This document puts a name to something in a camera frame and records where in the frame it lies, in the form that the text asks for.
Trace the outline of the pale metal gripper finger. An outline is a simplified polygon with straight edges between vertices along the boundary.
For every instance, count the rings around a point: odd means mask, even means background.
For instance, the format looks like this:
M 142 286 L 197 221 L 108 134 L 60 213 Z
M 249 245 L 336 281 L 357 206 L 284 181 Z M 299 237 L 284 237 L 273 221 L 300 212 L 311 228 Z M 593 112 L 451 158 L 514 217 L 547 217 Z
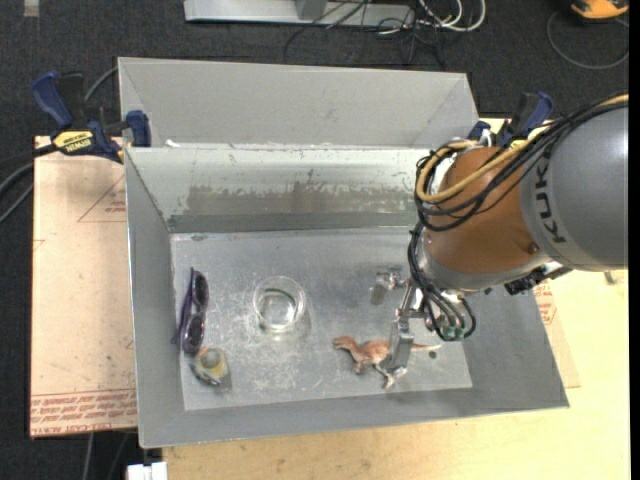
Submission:
M 409 323 L 402 319 L 397 319 L 392 324 L 389 339 L 389 357 L 386 363 L 387 372 L 396 374 L 407 368 L 413 344 L 414 335 L 410 331 Z
M 388 292 L 406 287 L 406 276 L 401 267 L 389 267 L 377 272 L 374 283 L 370 287 L 370 303 L 381 305 Z

